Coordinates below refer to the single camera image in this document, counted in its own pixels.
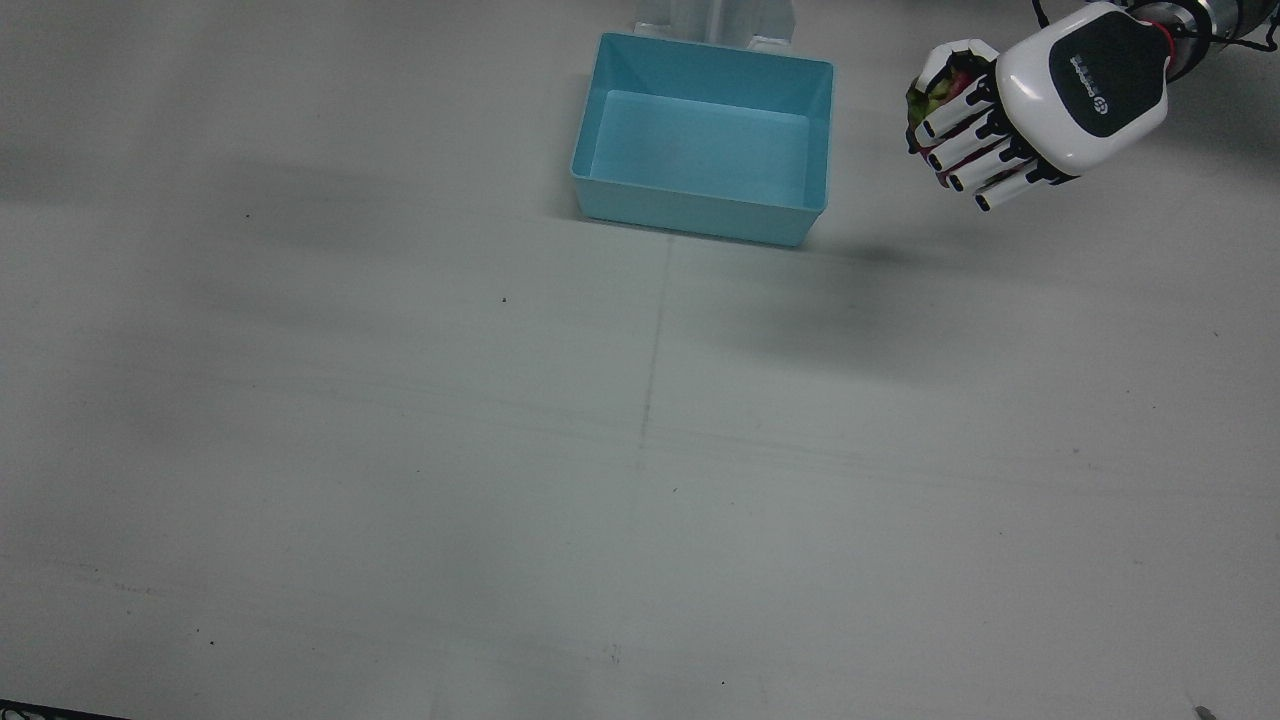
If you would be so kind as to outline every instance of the black panel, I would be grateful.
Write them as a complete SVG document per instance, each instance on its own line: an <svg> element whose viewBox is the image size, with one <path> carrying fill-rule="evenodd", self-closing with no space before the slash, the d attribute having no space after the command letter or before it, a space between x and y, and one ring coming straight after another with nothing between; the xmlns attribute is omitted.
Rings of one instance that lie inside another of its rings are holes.
<svg viewBox="0 0 1280 720"><path fill-rule="evenodd" d="M1107 13L1059 40L1048 72L1085 132L1110 137L1160 104L1169 40L1124 13Z"/></svg>

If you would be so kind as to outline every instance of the logo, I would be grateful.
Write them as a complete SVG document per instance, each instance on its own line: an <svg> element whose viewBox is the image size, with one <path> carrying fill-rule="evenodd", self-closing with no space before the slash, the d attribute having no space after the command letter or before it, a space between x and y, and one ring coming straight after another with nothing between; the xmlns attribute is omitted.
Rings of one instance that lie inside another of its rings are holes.
<svg viewBox="0 0 1280 720"><path fill-rule="evenodd" d="M1084 92L1093 99L1093 110L1100 115L1106 115L1111 110L1111 106L1107 104L1107 99L1102 96L1102 91L1098 90L1098 83L1093 82L1093 76L1089 74L1089 67L1084 64L1084 58L1071 55L1071 67L1075 68L1075 77L1080 78Z"/></svg>

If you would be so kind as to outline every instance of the floor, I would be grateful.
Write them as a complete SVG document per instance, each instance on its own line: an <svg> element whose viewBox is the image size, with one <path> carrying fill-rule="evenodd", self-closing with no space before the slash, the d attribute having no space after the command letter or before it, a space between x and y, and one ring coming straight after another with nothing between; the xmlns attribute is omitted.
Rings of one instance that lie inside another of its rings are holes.
<svg viewBox="0 0 1280 720"><path fill-rule="evenodd" d="M1030 9L795 5L837 106L782 250L580 217L630 1L5 3L0 697L1271 716L1280 61L984 215L902 94Z"/></svg>

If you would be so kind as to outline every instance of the robot finger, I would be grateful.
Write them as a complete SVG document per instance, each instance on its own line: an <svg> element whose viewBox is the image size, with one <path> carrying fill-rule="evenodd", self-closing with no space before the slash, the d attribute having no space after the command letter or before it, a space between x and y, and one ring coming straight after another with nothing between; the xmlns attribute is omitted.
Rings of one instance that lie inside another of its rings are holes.
<svg viewBox="0 0 1280 720"><path fill-rule="evenodd" d="M957 191L982 187L991 182L991 178L1007 173L1025 161L1027 158L1014 147L1012 138L1006 137L986 152L952 168L947 173L947 183Z"/></svg>
<svg viewBox="0 0 1280 720"><path fill-rule="evenodd" d="M960 132L929 149L928 155L925 155L929 165L940 173L946 172L984 147L1009 137L998 132L993 123L989 122L989 114L991 111L988 110L987 115L979 117Z"/></svg>
<svg viewBox="0 0 1280 720"><path fill-rule="evenodd" d="M1042 179L1039 161L1030 160L1007 177L979 188L978 192L973 193L973 199L978 202L978 208L982 208L987 213L992 208L1018 197L1037 184L1050 184L1041 182Z"/></svg>
<svg viewBox="0 0 1280 720"><path fill-rule="evenodd" d="M915 140L922 147L936 145L948 132L974 115L996 104L995 79L988 74L978 78L960 95L938 106L915 128Z"/></svg>

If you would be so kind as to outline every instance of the robotic hand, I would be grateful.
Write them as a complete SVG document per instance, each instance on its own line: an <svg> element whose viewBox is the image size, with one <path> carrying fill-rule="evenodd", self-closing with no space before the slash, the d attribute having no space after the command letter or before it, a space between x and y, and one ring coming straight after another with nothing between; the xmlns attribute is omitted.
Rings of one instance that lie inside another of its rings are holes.
<svg viewBox="0 0 1280 720"><path fill-rule="evenodd" d="M1098 165L1164 122L1175 38L1091 3L996 53L942 45L908 91L906 140L943 187L991 210Z"/></svg>

